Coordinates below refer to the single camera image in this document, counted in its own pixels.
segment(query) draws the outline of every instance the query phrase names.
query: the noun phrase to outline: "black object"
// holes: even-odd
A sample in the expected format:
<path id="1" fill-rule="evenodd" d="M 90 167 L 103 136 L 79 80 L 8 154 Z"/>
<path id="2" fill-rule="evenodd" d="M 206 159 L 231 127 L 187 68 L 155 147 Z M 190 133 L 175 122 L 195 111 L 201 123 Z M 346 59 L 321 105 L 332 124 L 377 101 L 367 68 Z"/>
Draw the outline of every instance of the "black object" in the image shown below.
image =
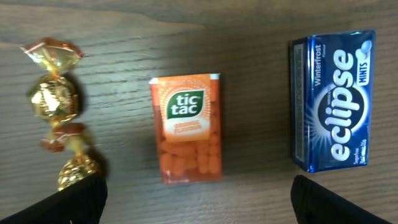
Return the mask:
<path id="1" fill-rule="evenodd" d="M 98 224 L 108 196 L 98 174 L 0 221 L 0 224 Z"/>
<path id="2" fill-rule="evenodd" d="M 389 223 L 302 175 L 295 177 L 290 198 L 298 224 Z"/>

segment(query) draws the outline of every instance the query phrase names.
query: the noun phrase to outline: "wooden table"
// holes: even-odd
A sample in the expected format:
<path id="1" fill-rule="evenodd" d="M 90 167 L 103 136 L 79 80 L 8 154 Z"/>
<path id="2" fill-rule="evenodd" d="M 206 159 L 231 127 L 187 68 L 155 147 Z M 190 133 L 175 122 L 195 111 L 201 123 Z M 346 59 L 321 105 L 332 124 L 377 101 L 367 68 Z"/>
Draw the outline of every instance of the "wooden table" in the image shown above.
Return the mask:
<path id="1" fill-rule="evenodd" d="M 290 186 L 288 41 L 377 30 L 371 155 L 367 167 L 306 176 L 398 222 L 398 2 L 395 0 L 0 0 L 0 218 L 56 192 L 72 152 L 42 150 L 49 126 L 25 98 L 45 74 L 19 46 L 70 39 L 89 57 L 75 75 L 109 164 L 102 223 L 295 223 Z M 224 179 L 164 186 L 148 81 L 223 76 Z"/>

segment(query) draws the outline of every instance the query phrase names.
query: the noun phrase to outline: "blue box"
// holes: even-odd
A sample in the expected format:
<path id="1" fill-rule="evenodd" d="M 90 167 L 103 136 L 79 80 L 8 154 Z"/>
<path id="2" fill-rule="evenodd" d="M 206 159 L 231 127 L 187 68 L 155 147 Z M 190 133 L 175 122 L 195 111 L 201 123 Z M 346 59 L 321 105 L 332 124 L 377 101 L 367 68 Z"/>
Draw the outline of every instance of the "blue box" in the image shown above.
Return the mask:
<path id="1" fill-rule="evenodd" d="M 303 170 L 368 163 L 375 46 L 374 30 L 292 42 L 293 160 Z"/>

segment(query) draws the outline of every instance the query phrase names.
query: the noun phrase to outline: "orange tic tac container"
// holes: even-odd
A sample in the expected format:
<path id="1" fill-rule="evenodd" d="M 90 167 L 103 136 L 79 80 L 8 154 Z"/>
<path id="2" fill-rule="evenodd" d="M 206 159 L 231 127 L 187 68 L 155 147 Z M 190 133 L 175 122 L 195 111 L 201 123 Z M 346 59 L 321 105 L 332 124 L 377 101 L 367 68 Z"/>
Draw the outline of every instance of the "orange tic tac container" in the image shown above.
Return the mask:
<path id="1" fill-rule="evenodd" d="M 219 74 L 150 81 L 164 183 L 221 178 L 219 85 Z"/>

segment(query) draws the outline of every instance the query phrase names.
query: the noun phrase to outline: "green leaf logo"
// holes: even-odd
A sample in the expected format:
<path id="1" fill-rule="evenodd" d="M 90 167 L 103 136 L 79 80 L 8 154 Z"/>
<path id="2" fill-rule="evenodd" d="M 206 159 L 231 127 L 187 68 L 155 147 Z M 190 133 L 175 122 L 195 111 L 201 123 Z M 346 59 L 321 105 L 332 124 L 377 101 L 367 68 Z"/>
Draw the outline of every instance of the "green leaf logo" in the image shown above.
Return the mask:
<path id="1" fill-rule="evenodd" d="M 167 119 L 190 118 L 200 114 L 203 109 L 205 91 L 180 91 L 167 102 Z"/>

